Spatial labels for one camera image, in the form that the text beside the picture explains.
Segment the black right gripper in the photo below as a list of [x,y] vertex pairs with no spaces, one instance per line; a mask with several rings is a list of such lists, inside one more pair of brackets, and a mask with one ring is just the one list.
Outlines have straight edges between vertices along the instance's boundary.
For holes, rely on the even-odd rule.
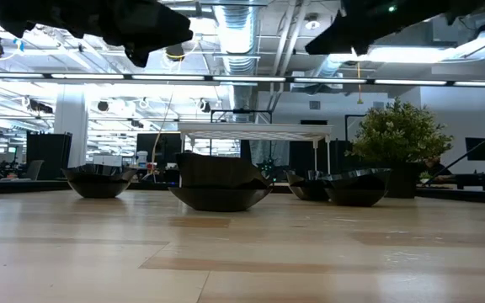
[[337,17],[305,45],[309,55],[365,55],[368,44],[445,11],[445,0],[343,0]]

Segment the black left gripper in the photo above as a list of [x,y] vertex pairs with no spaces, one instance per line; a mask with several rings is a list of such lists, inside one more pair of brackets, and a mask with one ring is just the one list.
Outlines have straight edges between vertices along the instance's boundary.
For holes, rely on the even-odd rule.
[[190,20],[157,0],[61,0],[56,20],[74,36],[124,44],[128,59],[146,67],[149,54],[193,37]]

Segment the black cup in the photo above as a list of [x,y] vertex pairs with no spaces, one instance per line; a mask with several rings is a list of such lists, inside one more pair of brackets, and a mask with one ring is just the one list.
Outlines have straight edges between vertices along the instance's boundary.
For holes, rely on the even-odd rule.
[[319,180],[334,189],[385,190],[391,172],[390,168],[366,168],[324,175]]

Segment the black ridged mini plate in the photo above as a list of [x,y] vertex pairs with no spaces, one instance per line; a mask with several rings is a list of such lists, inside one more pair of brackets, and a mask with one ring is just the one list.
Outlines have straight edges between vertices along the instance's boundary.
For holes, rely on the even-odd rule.
[[290,191],[299,199],[306,201],[329,201],[328,191],[333,189],[332,183],[324,179],[327,174],[321,171],[309,170],[302,177],[293,170],[285,171]]

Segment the black rounded square plate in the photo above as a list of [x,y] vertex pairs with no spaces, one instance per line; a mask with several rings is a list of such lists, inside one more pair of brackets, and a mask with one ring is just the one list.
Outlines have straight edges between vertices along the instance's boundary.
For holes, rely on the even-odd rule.
[[122,172],[114,176],[98,175],[93,171],[93,164],[62,169],[70,187],[83,198],[111,199],[125,191],[137,170],[122,167]]

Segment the black monitor on arm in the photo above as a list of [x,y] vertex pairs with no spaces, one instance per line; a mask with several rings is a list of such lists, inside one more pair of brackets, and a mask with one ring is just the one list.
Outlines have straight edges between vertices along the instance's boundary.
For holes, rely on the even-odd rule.
[[485,161],[485,138],[465,138],[467,160]]

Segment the long ceiling light bar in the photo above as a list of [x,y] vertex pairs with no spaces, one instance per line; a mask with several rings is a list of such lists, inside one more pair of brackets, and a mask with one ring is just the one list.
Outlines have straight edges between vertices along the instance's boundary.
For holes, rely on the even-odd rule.
[[350,77],[263,77],[263,76],[212,76],[184,74],[111,74],[111,73],[38,73],[38,72],[0,72],[0,80],[30,81],[30,82],[78,82],[78,83],[227,83],[254,84],[342,84],[371,86],[422,86],[422,87],[458,87],[485,88],[485,81],[455,81],[455,80],[413,80],[413,79],[383,79],[383,78],[350,78]]

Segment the artificial green potted plant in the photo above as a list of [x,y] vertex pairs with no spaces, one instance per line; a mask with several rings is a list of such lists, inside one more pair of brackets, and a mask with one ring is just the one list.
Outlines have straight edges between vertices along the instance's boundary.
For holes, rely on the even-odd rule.
[[453,137],[444,128],[428,107],[395,98],[367,111],[346,153],[390,168],[386,195],[412,199],[419,175],[428,170],[425,162],[452,148]]

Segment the dark background monitor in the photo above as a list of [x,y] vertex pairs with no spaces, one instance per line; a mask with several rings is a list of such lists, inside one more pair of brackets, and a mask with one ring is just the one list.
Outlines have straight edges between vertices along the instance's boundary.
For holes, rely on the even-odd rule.
[[176,155],[181,152],[181,135],[179,133],[162,133],[157,139],[157,133],[140,133],[137,135],[136,150],[147,152],[147,161],[159,167],[168,163],[176,163]]

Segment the white lattice shelf rack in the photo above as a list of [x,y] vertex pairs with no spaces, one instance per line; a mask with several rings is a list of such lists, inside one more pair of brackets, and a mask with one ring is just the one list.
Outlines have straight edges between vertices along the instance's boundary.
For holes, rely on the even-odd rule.
[[200,123],[178,122],[178,132],[184,151],[185,138],[190,145],[195,139],[218,140],[260,140],[260,141],[311,141],[314,149],[314,169],[317,170],[318,142],[324,139],[327,147],[327,169],[330,168],[330,141],[333,127],[330,125],[288,125],[288,124],[243,124],[243,123]]

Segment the black partition panel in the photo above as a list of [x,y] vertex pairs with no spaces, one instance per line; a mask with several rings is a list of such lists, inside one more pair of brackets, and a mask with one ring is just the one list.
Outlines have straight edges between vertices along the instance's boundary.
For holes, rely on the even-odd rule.
[[317,149],[311,141],[291,141],[288,184],[306,188],[343,188],[356,181],[347,170],[346,141],[320,140]]

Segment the white building column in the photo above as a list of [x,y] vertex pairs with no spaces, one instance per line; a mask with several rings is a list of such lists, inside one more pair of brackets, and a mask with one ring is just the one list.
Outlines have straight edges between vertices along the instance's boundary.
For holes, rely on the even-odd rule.
[[82,85],[62,84],[56,97],[54,132],[72,135],[68,167],[86,163],[89,102],[84,89]]

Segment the white background cabinet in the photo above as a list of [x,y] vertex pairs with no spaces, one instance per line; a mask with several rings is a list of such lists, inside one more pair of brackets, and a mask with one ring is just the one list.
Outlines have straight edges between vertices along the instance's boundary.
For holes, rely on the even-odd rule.
[[120,174],[122,172],[122,156],[94,155],[93,171],[104,176]]

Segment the black background cabinet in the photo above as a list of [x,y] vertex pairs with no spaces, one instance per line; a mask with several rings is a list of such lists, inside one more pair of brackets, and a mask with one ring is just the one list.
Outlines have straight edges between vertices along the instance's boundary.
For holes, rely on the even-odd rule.
[[62,178],[62,169],[68,168],[72,135],[31,133],[26,135],[26,163],[42,160],[38,180]]

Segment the grey office chair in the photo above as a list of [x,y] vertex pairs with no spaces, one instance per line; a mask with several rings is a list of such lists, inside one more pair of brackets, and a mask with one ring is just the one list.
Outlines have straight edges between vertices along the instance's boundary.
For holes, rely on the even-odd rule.
[[40,169],[43,165],[43,160],[34,160],[32,161],[29,166],[27,167],[26,173],[23,175],[23,178],[27,178],[30,180],[36,180],[39,176]]

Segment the black background desk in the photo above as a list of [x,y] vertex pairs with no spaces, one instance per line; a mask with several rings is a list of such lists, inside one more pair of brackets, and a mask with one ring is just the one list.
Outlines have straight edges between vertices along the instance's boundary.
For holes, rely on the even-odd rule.
[[468,187],[481,187],[485,191],[485,173],[457,174],[455,176],[458,189]]

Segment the silver ceiling air duct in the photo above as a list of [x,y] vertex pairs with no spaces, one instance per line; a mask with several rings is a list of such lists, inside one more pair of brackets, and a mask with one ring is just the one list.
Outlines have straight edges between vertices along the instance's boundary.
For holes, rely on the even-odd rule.
[[[258,8],[250,6],[215,6],[218,22],[218,38],[224,76],[255,76],[258,59],[253,57],[257,50]],[[257,87],[249,84],[232,85],[229,89],[232,109],[256,109],[258,107]]]

